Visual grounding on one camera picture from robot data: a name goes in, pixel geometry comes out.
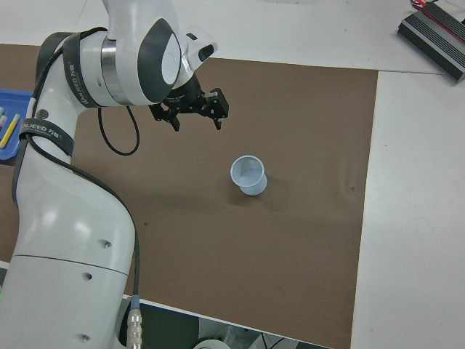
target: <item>cable connector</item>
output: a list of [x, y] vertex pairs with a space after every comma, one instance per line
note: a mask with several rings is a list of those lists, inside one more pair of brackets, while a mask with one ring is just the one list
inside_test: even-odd
[[129, 311], [127, 324], [126, 347], [128, 349], [142, 349], [142, 314], [138, 295], [131, 298], [131, 310]]

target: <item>screw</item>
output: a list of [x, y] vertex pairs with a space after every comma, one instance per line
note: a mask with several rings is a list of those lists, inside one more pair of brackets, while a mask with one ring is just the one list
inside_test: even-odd
[[37, 113], [36, 113], [36, 116], [39, 118], [39, 119], [46, 119], [49, 117], [49, 112], [46, 111], [45, 109], [41, 109], [39, 110]]

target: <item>cardboard sheet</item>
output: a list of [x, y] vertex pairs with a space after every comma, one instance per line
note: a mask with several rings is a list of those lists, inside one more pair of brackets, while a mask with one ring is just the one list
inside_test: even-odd
[[[37, 48], [0, 45], [0, 53], [0, 88], [32, 90]], [[141, 145], [127, 158], [106, 147], [95, 110], [78, 122], [73, 163], [134, 216], [141, 297], [349, 348], [377, 73], [212, 59], [198, 77], [230, 104], [220, 132], [185, 115], [176, 133], [136, 107]], [[124, 108], [105, 109], [104, 123], [117, 148], [132, 148]], [[244, 154], [266, 167], [258, 197], [229, 177]], [[17, 235], [11, 176], [0, 167], [5, 261]]]

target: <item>metal connector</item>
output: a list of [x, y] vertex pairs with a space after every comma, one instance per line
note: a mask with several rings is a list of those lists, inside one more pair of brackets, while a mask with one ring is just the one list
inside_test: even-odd
[[128, 332], [126, 347], [142, 349], [142, 314], [140, 309], [131, 309], [128, 315]]

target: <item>silver band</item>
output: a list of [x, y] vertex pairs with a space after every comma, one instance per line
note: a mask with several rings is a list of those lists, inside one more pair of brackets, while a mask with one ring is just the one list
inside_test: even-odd
[[132, 105], [121, 88], [121, 83], [116, 71], [116, 40], [105, 38], [102, 43], [102, 73], [107, 89], [113, 99], [122, 105]]

